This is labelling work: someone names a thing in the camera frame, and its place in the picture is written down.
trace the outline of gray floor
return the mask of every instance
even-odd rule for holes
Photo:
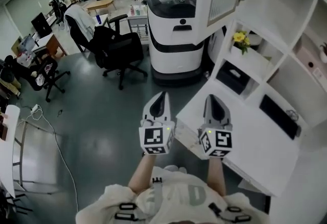
[[[150,71],[149,58],[140,68]],[[111,72],[102,76],[93,55],[74,54],[59,62],[60,71],[70,70],[71,75],[59,81],[65,94],[54,89],[52,101],[45,101],[45,90],[35,92],[23,82],[18,106],[41,105],[45,117],[51,122],[67,164],[76,180],[80,209],[94,202],[110,184],[126,185],[141,159],[138,139],[139,121],[143,106],[156,93],[166,90],[170,94],[172,117],[187,104],[205,82],[182,88],[159,87],[137,72],[129,72],[124,80],[124,90],[118,90],[118,75]],[[21,117],[29,115],[22,108]],[[44,120],[39,126],[51,130]],[[169,155],[159,156],[157,165],[185,166],[189,173],[205,180],[207,161],[201,161],[177,140]],[[225,168],[228,193],[241,191],[251,198],[255,207],[263,209],[264,196],[239,190],[241,178]],[[24,149],[23,177],[42,184],[26,184],[31,191],[56,193],[28,194],[21,206],[30,207],[34,213],[20,215],[22,223],[74,223],[76,214],[72,181],[60,159],[54,137],[29,129]]]

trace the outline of black chair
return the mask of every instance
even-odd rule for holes
[[[123,79],[126,69],[138,71],[147,77],[148,74],[131,65],[132,62],[143,59],[143,48],[137,33],[120,34],[120,20],[127,15],[120,15],[109,21],[114,23],[115,30],[106,27],[96,27],[93,39],[88,42],[81,33],[76,21],[66,15],[68,25],[71,27],[71,36],[81,50],[81,46],[94,53],[96,63],[100,68],[106,68],[103,76],[114,70],[120,70],[119,90],[123,89]]]
[[[51,56],[46,57],[44,60],[42,60],[41,63],[37,61],[37,56],[34,58],[32,63],[35,63],[34,65],[30,66],[29,68],[26,68],[19,63],[17,63],[16,59],[13,59],[12,56],[7,56],[5,58],[5,67],[7,69],[12,70],[15,77],[19,78],[22,77],[26,81],[29,82],[29,84],[32,86],[32,88],[35,91],[39,91],[42,88],[48,89],[46,93],[45,100],[49,103],[51,100],[49,99],[49,95],[51,92],[52,87],[56,87],[61,93],[65,93],[64,89],[60,89],[59,86],[56,84],[56,81],[59,80],[61,77],[63,77],[65,74],[70,75],[70,71],[65,71],[62,74],[55,76],[55,74],[59,73],[57,71],[58,63],[56,60],[54,60]],[[50,69],[46,72],[45,69],[48,65],[51,65]],[[36,72],[36,77],[33,77],[31,74],[32,72]],[[36,83],[36,78],[39,75],[43,75],[44,77],[44,83],[42,85],[38,85]]]

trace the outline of white table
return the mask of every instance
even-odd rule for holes
[[[110,27],[108,16],[109,16],[108,14],[100,15],[101,24],[99,24],[97,17],[93,17],[94,22],[96,22],[96,27],[104,26],[106,24],[108,24],[108,27]]]
[[[0,181],[3,187],[9,192],[12,197],[16,197],[15,191],[25,192],[25,193],[39,193],[39,194],[52,194],[44,192],[35,192],[35,191],[26,191],[23,187],[23,182],[34,183],[33,181],[23,181],[22,179],[22,156],[24,150],[24,141],[26,136],[26,130],[28,125],[31,125],[38,130],[45,131],[47,130],[34,125],[28,121],[22,120],[23,131],[21,141],[18,141],[15,138],[16,128],[18,124],[20,108],[15,105],[8,105],[5,112],[7,118],[4,118],[4,124],[7,126],[7,137],[6,141],[0,139]],[[18,162],[13,162],[13,153],[14,153],[14,143],[17,143],[20,146],[20,156]],[[14,180],[13,177],[13,166],[19,166],[19,180]],[[14,182],[20,186],[21,190],[15,190]]]
[[[46,44],[50,41],[51,37],[53,36],[54,33],[50,33],[47,36],[44,36],[40,40],[37,41],[38,45],[35,45],[32,49],[32,52],[37,53],[38,51],[41,51],[46,48]]]
[[[16,197],[13,177],[13,155],[20,108],[8,105],[5,114],[8,118],[4,118],[4,124],[7,126],[8,131],[6,141],[0,139],[0,180],[10,195]]]
[[[140,40],[148,41],[148,8],[145,5],[141,5],[140,15],[137,15],[136,10],[138,9],[138,5],[134,5],[133,7],[135,14],[132,15],[131,10],[129,10],[126,18],[128,21],[129,30],[132,33],[133,28],[136,28],[136,32],[138,33]]]
[[[253,93],[257,95],[253,105],[245,105],[225,85],[209,80],[177,115],[176,139],[200,159],[206,158],[197,133],[204,123],[204,103],[209,94],[220,98],[231,114],[233,150],[223,162],[264,194],[280,196],[294,170],[305,129],[300,138],[291,140],[259,109],[264,94],[276,101],[269,89]],[[283,110],[292,109],[277,104]],[[297,123],[305,127],[302,118]]]

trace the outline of drawer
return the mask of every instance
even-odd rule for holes
[[[139,19],[129,19],[129,23],[131,26],[144,26],[148,24],[148,19],[147,18],[139,18]]]

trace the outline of bottle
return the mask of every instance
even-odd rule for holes
[[[97,14],[97,20],[98,20],[98,23],[101,24],[101,18],[98,14]]]
[[[131,15],[134,16],[135,15],[135,10],[134,7],[131,5]]]

